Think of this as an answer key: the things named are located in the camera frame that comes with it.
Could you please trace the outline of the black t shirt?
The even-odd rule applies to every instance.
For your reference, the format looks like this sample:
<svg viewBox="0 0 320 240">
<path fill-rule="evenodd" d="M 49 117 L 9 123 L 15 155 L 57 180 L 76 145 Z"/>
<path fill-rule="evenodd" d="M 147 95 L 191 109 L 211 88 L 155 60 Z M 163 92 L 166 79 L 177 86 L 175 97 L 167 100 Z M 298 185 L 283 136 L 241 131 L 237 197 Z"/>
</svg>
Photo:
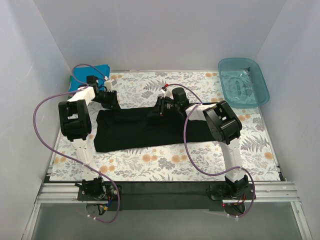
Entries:
<svg viewBox="0 0 320 240">
<path fill-rule="evenodd" d="M 184 121 L 175 118 L 148 118 L 153 107 L 99 111 L 94 147 L 98 153 L 183 143 Z M 205 122 L 190 121 L 187 142 L 214 141 Z"/>
</svg>

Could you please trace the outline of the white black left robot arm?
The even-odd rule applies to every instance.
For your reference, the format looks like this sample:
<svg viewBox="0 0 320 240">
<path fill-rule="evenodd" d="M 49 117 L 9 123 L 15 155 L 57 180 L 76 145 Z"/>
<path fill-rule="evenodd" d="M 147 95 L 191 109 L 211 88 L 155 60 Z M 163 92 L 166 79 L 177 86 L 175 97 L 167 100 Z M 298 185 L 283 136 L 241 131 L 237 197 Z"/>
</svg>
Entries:
<svg viewBox="0 0 320 240">
<path fill-rule="evenodd" d="M 92 123 L 88 105 L 91 102 L 114 103 L 116 92 L 111 87 L 100 90 L 99 79 L 94 75 L 87 76 L 86 83 L 80 85 L 79 91 L 69 100 L 58 104 L 61 133 L 70 141 L 76 158 L 84 164 L 81 183 L 75 184 L 80 193 L 94 200 L 111 200 L 119 191 L 113 185 L 107 187 L 100 172 L 91 171 L 98 168 L 89 144 Z"/>
</svg>

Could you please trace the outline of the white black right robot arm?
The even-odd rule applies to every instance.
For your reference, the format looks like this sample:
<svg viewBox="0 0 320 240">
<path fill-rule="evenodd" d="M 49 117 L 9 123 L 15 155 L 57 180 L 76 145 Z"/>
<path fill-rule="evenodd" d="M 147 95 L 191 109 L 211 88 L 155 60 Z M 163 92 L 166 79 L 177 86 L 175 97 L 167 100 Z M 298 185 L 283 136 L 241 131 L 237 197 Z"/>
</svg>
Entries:
<svg viewBox="0 0 320 240">
<path fill-rule="evenodd" d="M 185 88 L 177 85 L 169 97 L 166 87 L 163 94 L 157 98 L 155 106 L 148 112 L 149 118 L 180 118 L 184 121 L 182 139 L 184 147 L 188 148 L 187 128 L 190 121 L 205 122 L 213 140 L 219 143 L 222 150 L 225 170 L 225 195 L 232 199 L 246 197 L 245 190 L 252 178 L 243 168 L 240 154 L 240 136 L 242 124 L 226 101 L 217 103 L 191 103 L 187 98 Z"/>
</svg>

